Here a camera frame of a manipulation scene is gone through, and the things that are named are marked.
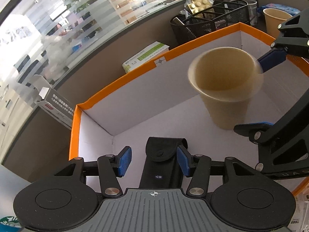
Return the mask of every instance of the red logo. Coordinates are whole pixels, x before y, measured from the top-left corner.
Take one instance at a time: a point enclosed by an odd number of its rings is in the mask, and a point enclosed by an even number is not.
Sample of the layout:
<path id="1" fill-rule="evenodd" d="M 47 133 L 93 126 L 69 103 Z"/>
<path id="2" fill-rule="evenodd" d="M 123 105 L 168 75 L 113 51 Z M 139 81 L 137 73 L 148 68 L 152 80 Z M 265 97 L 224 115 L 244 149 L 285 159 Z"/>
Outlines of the red logo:
<path id="1" fill-rule="evenodd" d="M 47 108 L 53 110 L 53 108 L 52 108 L 49 104 L 46 104 L 45 106 L 46 106 Z"/>

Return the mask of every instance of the black mesh organizer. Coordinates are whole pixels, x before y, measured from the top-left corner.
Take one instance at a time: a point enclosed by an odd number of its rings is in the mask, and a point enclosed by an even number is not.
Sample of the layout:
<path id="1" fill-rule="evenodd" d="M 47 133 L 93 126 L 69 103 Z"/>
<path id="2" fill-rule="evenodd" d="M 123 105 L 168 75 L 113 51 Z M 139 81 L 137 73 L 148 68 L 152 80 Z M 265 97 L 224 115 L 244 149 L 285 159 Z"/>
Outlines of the black mesh organizer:
<path id="1" fill-rule="evenodd" d="M 250 25 L 248 3 L 243 0 L 215 1 L 212 7 L 182 20 L 184 25 L 176 24 L 174 18 L 171 27 L 179 45 L 238 22 Z"/>

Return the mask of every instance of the open cardboard box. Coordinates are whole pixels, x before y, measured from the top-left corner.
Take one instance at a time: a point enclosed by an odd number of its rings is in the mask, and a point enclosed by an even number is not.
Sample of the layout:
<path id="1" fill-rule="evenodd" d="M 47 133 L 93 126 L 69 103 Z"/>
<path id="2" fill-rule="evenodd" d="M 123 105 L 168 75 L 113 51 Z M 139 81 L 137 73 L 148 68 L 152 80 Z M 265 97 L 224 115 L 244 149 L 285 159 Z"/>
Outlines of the open cardboard box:
<path id="1" fill-rule="evenodd" d="M 223 161 L 234 156 L 251 167 L 258 163 L 257 145 L 232 130 L 214 125 L 200 96 L 191 87 L 187 71 L 192 60 L 216 47 L 236 47 L 259 58 L 270 50 L 271 36 L 239 23 L 181 45 L 124 75 L 77 105 L 74 114 L 70 159 L 81 156 L 97 160 L 105 154 L 118 154 L 132 148 L 132 162 L 123 178 L 123 190 L 137 188 L 146 159 L 150 136 L 186 138 L 191 154 L 204 154 Z M 267 71 L 261 91 L 252 99 L 247 123 L 278 121 L 309 88 L 309 63 L 303 58 L 287 60 Z M 183 189 L 190 179 L 184 179 Z M 293 190 L 301 179 L 285 180 Z M 96 177 L 87 184 L 100 192 Z M 209 191 L 222 184 L 212 176 Z"/>

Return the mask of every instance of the silver bolt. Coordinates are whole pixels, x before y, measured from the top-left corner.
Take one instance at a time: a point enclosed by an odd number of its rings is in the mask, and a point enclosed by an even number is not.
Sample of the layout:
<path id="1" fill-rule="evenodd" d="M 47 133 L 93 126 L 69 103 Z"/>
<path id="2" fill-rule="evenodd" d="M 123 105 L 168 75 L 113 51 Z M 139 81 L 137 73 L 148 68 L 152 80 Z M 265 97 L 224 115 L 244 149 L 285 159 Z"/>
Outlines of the silver bolt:
<path id="1" fill-rule="evenodd" d="M 254 135 L 254 139 L 257 140 L 261 137 L 261 132 L 256 132 Z"/>
<path id="2" fill-rule="evenodd" d="M 105 189 L 104 192 L 108 195 L 116 195 L 116 194 L 119 194 L 120 190 L 118 188 L 115 188 L 115 187 L 109 187 L 109 188 Z"/>
<path id="3" fill-rule="evenodd" d="M 200 187 L 193 187 L 189 190 L 189 193 L 192 195 L 201 195 L 204 193 L 204 190 Z"/>
<path id="4" fill-rule="evenodd" d="M 263 170 L 263 167 L 264 167 L 263 163 L 258 163 L 255 166 L 255 170 L 261 172 Z"/>

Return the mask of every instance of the starbucks logo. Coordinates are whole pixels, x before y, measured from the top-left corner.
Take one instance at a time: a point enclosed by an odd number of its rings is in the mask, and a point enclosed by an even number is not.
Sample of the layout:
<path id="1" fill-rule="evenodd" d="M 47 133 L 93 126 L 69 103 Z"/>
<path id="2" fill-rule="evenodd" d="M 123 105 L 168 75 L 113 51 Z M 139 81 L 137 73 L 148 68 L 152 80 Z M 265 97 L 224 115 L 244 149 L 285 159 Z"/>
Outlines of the starbucks logo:
<path id="1" fill-rule="evenodd" d="M 14 216 L 7 216 L 0 219 L 0 224 L 15 227 L 15 228 L 21 228 L 21 225 L 16 217 Z"/>

